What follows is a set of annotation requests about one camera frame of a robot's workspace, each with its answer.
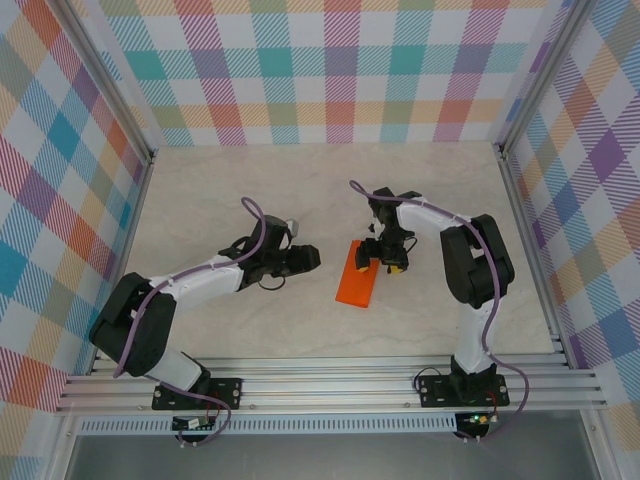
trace orange block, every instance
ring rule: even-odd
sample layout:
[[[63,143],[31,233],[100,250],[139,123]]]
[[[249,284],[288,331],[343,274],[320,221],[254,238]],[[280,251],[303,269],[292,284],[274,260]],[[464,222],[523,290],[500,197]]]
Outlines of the orange block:
[[[371,266],[365,272],[356,269],[356,250],[360,240],[351,242],[351,249],[342,272],[342,280],[336,294],[336,302],[347,303],[356,307],[367,308],[373,292],[373,284],[378,273],[378,260],[371,260]]]

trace black cable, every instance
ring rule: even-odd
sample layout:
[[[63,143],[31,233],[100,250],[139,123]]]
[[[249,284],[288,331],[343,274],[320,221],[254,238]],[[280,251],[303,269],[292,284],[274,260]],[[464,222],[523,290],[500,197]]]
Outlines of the black cable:
[[[409,237],[409,238],[406,238],[406,239],[405,239],[405,241],[406,241],[406,240],[413,240],[413,241],[414,241],[414,242],[411,244],[411,246],[408,248],[408,250],[407,250],[407,253],[409,253],[411,250],[413,250],[413,247],[415,247],[415,246],[416,246],[416,243],[418,243],[418,239],[417,239],[416,237]]]
[[[418,377],[420,376],[420,374],[426,370],[434,370],[438,375],[442,375],[442,373],[440,373],[440,370],[438,370],[436,367],[425,367],[422,370],[420,370],[415,377],[413,377],[413,389],[416,391],[416,393],[420,393],[420,390],[418,389]]]
[[[267,290],[269,292],[275,292],[276,290],[280,290],[282,287],[284,287],[284,284],[287,283],[287,279],[286,277],[280,277],[282,278],[282,283],[280,285],[278,285],[277,287],[265,287],[264,285],[262,285],[260,282],[258,282],[258,285],[260,285],[260,288],[263,290]]]

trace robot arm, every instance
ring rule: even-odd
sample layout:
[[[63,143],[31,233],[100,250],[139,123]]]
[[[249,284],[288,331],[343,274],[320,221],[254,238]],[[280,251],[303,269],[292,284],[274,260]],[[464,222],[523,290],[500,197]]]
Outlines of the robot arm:
[[[133,377],[146,375],[192,393],[207,394],[209,372],[186,354],[167,347],[173,317],[208,300],[243,290],[259,283],[264,275],[288,277],[313,270],[320,265],[320,254],[312,245],[291,245],[297,234],[297,222],[284,222],[265,216],[266,232],[260,248],[246,256],[258,244],[262,225],[258,221],[250,236],[238,239],[221,250],[194,272],[173,280],[174,275],[144,278],[137,273],[125,275],[116,285],[93,325],[89,338],[111,359],[119,362],[133,318],[144,298],[154,288],[168,284],[148,303],[135,331],[124,371]]]
[[[394,197],[388,188],[373,194]],[[416,192],[407,192],[399,198],[426,202]],[[461,304],[458,346],[451,360],[451,385],[463,402],[478,391],[489,389],[487,385],[495,380],[496,365],[483,348],[482,334],[493,307],[494,289],[488,261],[478,254],[481,252],[478,252],[477,240],[460,220],[414,203],[370,199],[369,205],[374,214],[370,230],[379,235],[377,239],[368,238],[361,243],[356,252],[356,267],[366,268],[370,258],[378,258],[387,265],[388,273],[402,273],[409,267],[408,252],[404,247],[407,239],[420,234],[439,240],[447,285]],[[500,296],[504,296],[515,274],[495,220],[489,215],[462,218],[480,232],[488,245],[498,271]],[[490,328],[487,334],[489,348],[494,330]]]

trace metal grate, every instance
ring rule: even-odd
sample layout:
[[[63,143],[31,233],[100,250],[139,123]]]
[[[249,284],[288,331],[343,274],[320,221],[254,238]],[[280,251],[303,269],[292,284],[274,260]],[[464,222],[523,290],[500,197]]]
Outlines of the metal grate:
[[[456,431],[455,414],[236,415],[227,435]],[[174,435],[171,417],[85,417],[78,435]]]

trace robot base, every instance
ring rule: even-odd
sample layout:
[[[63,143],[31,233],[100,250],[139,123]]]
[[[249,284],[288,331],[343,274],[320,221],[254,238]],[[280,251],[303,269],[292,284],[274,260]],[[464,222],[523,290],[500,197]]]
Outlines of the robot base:
[[[451,385],[448,375],[422,375],[418,377],[420,405],[423,408],[437,407],[506,407],[509,392],[504,376],[495,375],[495,380],[483,392],[472,395],[471,400],[462,402]]]
[[[203,393],[209,397],[217,398],[225,402],[231,410],[240,408],[240,398],[242,397],[241,378],[211,378],[209,379],[208,391]],[[153,392],[152,410],[206,410],[208,402],[192,397],[187,397],[175,393],[162,385],[156,386]],[[216,405],[211,405],[214,412]]]

